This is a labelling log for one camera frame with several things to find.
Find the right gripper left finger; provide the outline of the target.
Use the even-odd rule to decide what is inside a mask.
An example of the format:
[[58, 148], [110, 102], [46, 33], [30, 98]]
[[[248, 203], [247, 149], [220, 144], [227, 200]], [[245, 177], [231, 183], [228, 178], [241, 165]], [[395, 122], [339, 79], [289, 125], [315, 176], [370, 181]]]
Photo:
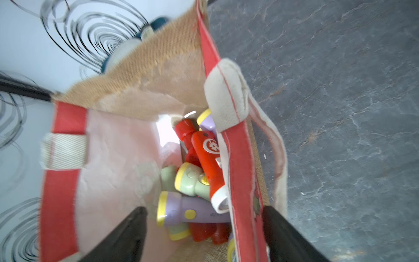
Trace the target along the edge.
[[135, 208], [82, 262], [139, 262], [146, 234], [147, 209]]

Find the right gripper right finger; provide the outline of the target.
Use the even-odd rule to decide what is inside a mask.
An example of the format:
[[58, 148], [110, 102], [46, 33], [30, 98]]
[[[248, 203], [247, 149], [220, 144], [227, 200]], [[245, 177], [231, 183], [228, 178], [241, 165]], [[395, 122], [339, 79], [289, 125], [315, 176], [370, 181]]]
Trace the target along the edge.
[[265, 241], [272, 262], [329, 262], [274, 207], [263, 209]]

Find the purple flashlight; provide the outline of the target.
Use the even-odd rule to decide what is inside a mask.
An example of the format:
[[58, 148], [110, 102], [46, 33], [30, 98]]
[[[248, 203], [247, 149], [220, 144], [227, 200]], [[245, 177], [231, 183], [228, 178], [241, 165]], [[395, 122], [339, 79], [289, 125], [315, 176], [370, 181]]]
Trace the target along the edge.
[[218, 138], [217, 138], [216, 125], [215, 125], [215, 122], [213, 120], [211, 113], [212, 112], [210, 109], [206, 109], [198, 116], [198, 118], [196, 119], [196, 122], [198, 126], [200, 127], [200, 130], [204, 132], [205, 136], [213, 138], [215, 141], [217, 141]]
[[184, 223], [229, 223], [229, 213], [218, 214], [211, 203], [200, 197], [181, 195], [180, 216]]
[[228, 262], [237, 262], [235, 237], [234, 237], [233, 234], [231, 234], [229, 236], [228, 250], [227, 250], [227, 261]]

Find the brown jute tote bag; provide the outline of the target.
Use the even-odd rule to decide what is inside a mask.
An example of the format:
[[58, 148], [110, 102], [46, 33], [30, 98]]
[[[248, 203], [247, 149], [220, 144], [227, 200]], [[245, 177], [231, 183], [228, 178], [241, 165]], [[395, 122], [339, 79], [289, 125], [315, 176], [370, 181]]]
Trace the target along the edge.
[[172, 241], [156, 223], [160, 171], [182, 162], [172, 127], [187, 113], [206, 109], [215, 112], [221, 140], [237, 258], [268, 261], [262, 211], [269, 202], [252, 123], [273, 147], [273, 207], [282, 215], [287, 153], [240, 67], [220, 58], [206, 1], [196, 1], [107, 73], [59, 95], [55, 106], [52, 131], [41, 145], [40, 261], [80, 262], [137, 207], [148, 212], [140, 262], [225, 261], [226, 244]]

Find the red white flashlight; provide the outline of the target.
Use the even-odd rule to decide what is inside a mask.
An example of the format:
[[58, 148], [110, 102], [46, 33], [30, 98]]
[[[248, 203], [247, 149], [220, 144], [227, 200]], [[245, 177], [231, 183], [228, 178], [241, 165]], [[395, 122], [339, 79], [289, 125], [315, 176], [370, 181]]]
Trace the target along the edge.
[[218, 214], [229, 212], [229, 193], [221, 167], [218, 143], [211, 132], [198, 131], [192, 135], [192, 144], [209, 183], [212, 207]]

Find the red flashlight top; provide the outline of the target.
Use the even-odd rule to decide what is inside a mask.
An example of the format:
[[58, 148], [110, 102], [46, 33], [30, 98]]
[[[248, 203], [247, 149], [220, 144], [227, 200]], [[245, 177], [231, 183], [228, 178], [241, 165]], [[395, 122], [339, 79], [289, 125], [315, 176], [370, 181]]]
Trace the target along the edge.
[[201, 168], [199, 158], [192, 144], [192, 135], [196, 132], [196, 128], [195, 125], [193, 125], [192, 120], [184, 119], [180, 121], [174, 127], [174, 131], [178, 136], [179, 140], [183, 142], [185, 146], [185, 161]]

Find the purple flashlight bottom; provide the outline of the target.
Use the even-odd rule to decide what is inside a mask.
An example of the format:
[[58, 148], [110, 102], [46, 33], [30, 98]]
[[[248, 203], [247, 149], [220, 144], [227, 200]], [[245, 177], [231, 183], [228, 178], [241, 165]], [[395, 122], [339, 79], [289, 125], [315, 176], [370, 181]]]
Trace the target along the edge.
[[233, 234], [231, 234], [229, 236], [228, 250], [227, 250], [227, 261], [228, 262], [237, 262], [235, 237], [234, 237]]

